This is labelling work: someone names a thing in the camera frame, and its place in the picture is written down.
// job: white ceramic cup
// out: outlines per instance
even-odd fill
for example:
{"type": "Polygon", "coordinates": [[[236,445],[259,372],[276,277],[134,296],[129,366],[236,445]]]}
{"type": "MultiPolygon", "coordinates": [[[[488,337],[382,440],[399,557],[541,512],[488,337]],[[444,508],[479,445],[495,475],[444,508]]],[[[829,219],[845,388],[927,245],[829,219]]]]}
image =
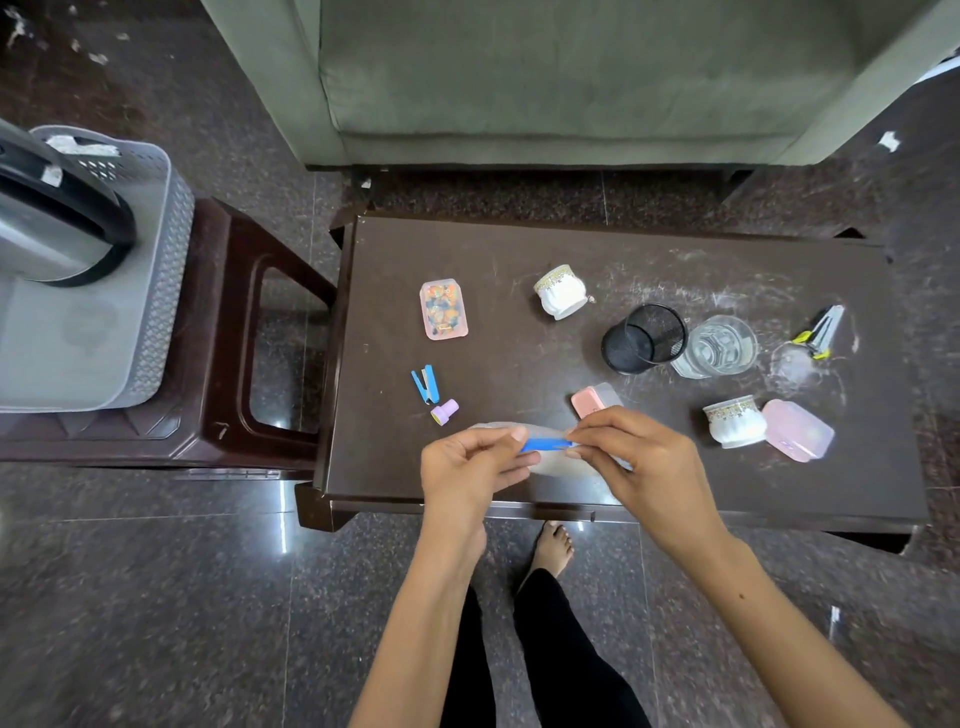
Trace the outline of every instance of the white ceramic cup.
{"type": "Polygon", "coordinates": [[[704,407],[710,422],[710,435],[723,449],[742,448],[762,442],[767,436],[767,421],[756,408],[753,395],[737,397],[704,407]]]}
{"type": "Polygon", "coordinates": [[[559,265],[534,283],[543,310],[557,321],[565,319],[587,303],[587,287],[568,265],[559,265]]]}

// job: coffee table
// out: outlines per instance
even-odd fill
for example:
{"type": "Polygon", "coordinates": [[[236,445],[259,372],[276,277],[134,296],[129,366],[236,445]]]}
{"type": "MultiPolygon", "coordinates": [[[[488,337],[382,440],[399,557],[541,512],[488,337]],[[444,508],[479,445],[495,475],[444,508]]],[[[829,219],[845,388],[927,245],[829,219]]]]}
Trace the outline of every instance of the coffee table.
{"type": "MultiPolygon", "coordinates": [[[[297,488],[300,522],[335,530],[359,511],[418,513],[427,443],[476,423],[566,429],[574,392],[607,381],[624,403],[700,446],[717,506],[731,524],[909,533],[928,520],[888,260],[865,240],[683,236],[608,229],[455,222],[368,213],[344,230],[344,256],[324,376],[318,467],[297,488]],[[595,303],[562,321],[533,284],[567,263],[595,303]],[[469,334],[431,341],[420,286],[454,278],[469,334]],[[604,332],[642,302],[666,303],[695,326],[714,313],[757,334],[756,366],[691,380],[660,366],[611,371],[604,332]],[[843,303],[834,355],[814,363],[788,340],[843,303]],[[410,377],[432,364],[438,426],[410,377]],[[766,443],[723,450],[702,407],[744,394],[793,400],[836,430],[827,456],[797,463],[766,443]]],[[[497,494],[500,518],[631,521],[604,482],[542,476],[497,494]]]]}

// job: paper scrap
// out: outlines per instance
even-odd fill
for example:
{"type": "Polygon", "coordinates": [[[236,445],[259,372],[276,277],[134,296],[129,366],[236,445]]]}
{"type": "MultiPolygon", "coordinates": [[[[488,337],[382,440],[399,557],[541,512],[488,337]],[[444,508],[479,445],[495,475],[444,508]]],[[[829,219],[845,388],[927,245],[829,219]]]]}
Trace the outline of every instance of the paper scrap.
{"type": "Polygon", "coordinates": [[[62,155],[85,155],[87,157],[119,157],[120,150],[112,144],[78,144],[69,134],[55,134],[47,144],[62,155]]]}
{"type": "Polygon", "coordinates": [[[51,187],[59,187],[63,182],[63,170],[56,164],[48,164],[43,168],[43,174],[40,181],[49,184],[51,187]]]}
{"type": "Polygon", "coordinates": [[[897,134],[895,132],[884,132],[877,144],[879,144],[881,147],[886,147],[891,152],[896,152],[897,148],[900,146],[900,140],[897,139],[897,134]]]}

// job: small blue stapler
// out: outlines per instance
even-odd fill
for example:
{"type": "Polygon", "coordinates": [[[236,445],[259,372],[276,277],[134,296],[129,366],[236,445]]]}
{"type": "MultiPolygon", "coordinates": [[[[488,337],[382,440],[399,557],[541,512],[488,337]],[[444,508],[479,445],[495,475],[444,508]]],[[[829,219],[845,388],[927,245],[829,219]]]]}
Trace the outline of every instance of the small blue stapler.
{"type": "Polygon", "coordinates": [[[414,383],[417,385],[417,391],[420,392],[423,402],[440,404],[440,391],[437,389],[437,379],[433,376],[433,365],[427,364],[421,372],[423,374],[422,383],[420,377],[413,370],[411,370],[410,375],[414,378],[414,383]]]}

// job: pink container lid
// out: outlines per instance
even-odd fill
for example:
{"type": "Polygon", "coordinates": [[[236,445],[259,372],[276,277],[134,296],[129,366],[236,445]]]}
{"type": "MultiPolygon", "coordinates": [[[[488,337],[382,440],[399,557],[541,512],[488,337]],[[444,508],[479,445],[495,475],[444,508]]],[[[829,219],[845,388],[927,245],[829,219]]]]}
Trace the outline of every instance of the pink container lid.
{"type": "Polygon", "coordinates": [[[808,463],[827,454],[833,428],[792,401],[770,400],[763,407],[767,442],[788,457],[808,463]]]}

